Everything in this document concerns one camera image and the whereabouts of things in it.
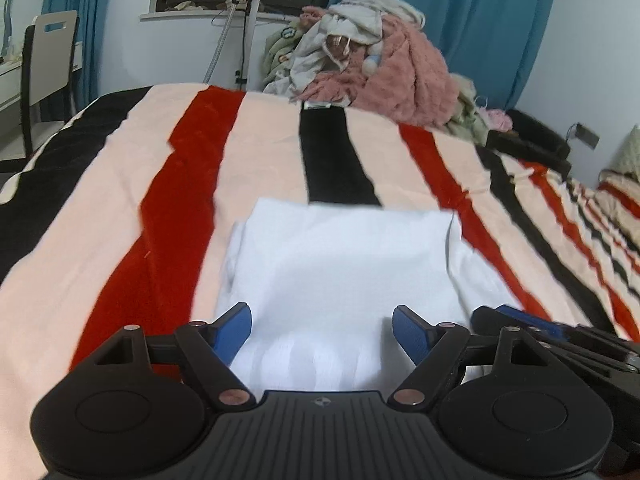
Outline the green blanket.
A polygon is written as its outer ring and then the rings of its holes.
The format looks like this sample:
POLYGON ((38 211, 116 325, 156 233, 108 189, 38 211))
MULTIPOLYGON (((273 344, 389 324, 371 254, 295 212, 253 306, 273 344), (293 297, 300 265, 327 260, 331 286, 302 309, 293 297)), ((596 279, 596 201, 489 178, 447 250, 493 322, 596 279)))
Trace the green blanket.
POLYGON ((291 80, 292 58, 303 36, 299 20, 293 20, 267 38, 262 56, 262 86, 265 92, 289 98, 296 95, 291 80))

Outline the blue curtain left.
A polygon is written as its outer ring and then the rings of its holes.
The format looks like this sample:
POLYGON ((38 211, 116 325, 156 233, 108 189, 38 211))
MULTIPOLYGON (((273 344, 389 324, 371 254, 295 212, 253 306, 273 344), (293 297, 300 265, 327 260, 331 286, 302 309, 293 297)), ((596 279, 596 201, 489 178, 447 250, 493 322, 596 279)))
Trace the blue curtain left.
POLYGON ((75 11, 75 42, 80 42, 81 69, 74 77, 72 95, 78 110, 99 96, 98 73, 101 61, 108 0, 43 0, 42 13, 75 11))

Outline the wall socket with plug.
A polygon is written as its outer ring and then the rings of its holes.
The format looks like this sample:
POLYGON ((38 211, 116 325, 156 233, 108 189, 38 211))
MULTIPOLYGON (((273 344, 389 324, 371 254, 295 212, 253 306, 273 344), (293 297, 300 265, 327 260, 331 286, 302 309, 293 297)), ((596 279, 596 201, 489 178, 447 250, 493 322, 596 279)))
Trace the wall socket with plug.
POLYGON ((588 146, 591 151, 594 151, 600 141, 600 136, 597 135, 590 128, 584 126, 581 122, 571 125, 566 133, 566 140, 577 139, 578 141, 588 146))

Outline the striped pillow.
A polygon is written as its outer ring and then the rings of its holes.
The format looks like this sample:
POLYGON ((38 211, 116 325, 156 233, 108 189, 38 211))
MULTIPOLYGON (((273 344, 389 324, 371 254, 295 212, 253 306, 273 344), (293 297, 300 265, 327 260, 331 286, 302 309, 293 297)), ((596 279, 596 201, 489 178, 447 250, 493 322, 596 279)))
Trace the striped pillow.
POLYGON ((633 174, 603 170, 594 192, 603 212, 634 244, 639 244, 639 182, 633 174))

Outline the blue curtain right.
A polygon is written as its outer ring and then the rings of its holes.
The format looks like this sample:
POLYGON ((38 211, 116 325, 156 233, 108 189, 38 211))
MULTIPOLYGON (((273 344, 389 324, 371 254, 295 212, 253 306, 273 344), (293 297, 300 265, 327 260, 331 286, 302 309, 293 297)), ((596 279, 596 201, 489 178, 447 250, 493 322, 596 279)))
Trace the blue curtain right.
MULTIPOLYGON (((330 0, 337 3, 341 0, 330 0)), ((451 73, 468 77, 495 108, 510 110, 534 66, 553 0, 404 0, 451 73)))

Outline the blue curtain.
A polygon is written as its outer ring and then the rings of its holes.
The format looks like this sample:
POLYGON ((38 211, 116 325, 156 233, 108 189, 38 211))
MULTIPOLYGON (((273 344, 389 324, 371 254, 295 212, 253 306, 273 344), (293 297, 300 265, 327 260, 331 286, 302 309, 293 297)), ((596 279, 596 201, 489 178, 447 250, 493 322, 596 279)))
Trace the blue curtain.
POLYGON ((75 11, 75 42, 80 42, 81 69, 74 77, 72 95, 78 110, 99 96, 98 73, 101 61, 108 0, 43 0, 42 13, 75 11))
MULTIPOLYGON (((330 0, 337 3, 341 0, 330 0)), ((553 0, 404 0, 451 73, 468 77, 495 108, 510 110, 534 66, 553 0)))

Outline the white shirt garment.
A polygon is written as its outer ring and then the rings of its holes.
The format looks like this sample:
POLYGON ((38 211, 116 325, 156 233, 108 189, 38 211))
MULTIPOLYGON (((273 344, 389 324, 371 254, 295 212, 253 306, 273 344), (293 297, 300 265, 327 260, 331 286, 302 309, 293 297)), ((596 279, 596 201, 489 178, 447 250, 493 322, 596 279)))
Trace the white shirt garment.
POLYGON ((217 308, 239 302, 252 331, 232 370, 267 390, 392 392, 410 362, 392 333, 407 306, 437 324, 515 304, 450 211, 258 200, 233 228, 217 308))

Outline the small pink garment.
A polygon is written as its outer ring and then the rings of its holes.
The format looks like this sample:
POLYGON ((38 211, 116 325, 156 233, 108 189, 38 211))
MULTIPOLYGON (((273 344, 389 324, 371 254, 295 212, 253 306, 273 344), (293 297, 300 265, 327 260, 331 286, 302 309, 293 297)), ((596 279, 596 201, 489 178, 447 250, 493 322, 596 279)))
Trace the small pink garment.
POLYGON ((489 130, 509 132, 513 129, 513 120, 504 110, 483 107, 478 112, 489 130))

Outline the grey white clothes heap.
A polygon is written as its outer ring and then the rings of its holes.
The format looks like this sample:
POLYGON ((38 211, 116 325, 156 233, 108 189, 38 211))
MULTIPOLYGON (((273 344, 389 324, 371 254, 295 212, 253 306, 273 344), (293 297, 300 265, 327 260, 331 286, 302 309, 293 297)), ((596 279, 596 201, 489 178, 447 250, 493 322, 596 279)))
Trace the grey white clothes heap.
POLYGON ((342 0, 332 4, 320 20, 304 32, 291 58, 281 96, 300 96, 324 68, 340 73, 348 66, 353 47, 375 47, 383 41, 383 16, 390 14, 421 30, 426 22, 423 12, 404 0, 342 0))

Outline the striped fleece bed blanket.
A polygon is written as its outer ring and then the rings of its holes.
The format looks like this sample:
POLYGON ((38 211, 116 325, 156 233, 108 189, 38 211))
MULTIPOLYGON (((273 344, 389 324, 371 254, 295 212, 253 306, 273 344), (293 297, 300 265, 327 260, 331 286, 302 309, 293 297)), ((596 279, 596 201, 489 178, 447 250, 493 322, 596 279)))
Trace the striped fleece bed blanket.
POLYGON ((102 96, 1 191, 1 474, 46 471, 37 402, 127 324, 213 315, 232 226, 262 197, 452 210, 529 313, 639 336, 639 244, 534 162, 352 108, 202 84, 102 96))

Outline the pink fluffy blanket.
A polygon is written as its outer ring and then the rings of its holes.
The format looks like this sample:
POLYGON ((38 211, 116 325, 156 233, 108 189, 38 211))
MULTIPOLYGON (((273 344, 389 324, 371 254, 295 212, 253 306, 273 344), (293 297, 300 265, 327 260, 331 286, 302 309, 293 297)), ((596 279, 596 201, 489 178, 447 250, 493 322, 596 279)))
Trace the pink fluffy blanket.
POLYGON ((422 128, 454 116, 459 89, 440 51, 424 32, 393 14, 382 16, 381 61, 363 73, 365 46, 353 47, 347 67, 322 70, 302 93, 305 101, 348 104, 422 128))

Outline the grey chair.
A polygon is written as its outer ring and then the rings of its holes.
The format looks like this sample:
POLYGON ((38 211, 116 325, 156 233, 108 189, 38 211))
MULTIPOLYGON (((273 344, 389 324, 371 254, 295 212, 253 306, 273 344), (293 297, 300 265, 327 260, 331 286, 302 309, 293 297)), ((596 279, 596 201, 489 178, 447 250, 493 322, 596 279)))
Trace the grey chair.
POLYGON ((37 141, 47 141, 73 116, 72 75, 76 50, 75 11, 36 16, 26 27, 22 51, 21 140, 24 153, 17 158, 2 159, 2 172, 19 172, 38 148, 37 141), (59 93, 62 118, 34 121, 34 110, 42 101, 59 93))

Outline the beige quilted headboard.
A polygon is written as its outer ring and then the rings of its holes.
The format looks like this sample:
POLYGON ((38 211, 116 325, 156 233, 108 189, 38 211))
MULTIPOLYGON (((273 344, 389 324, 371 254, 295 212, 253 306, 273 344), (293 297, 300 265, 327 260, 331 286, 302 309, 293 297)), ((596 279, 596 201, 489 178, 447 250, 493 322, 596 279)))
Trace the beige quilted headboard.
POLYGON ((612 169, 636 180, 640 177, 640 126, 634 125, 620 146, 612 169))

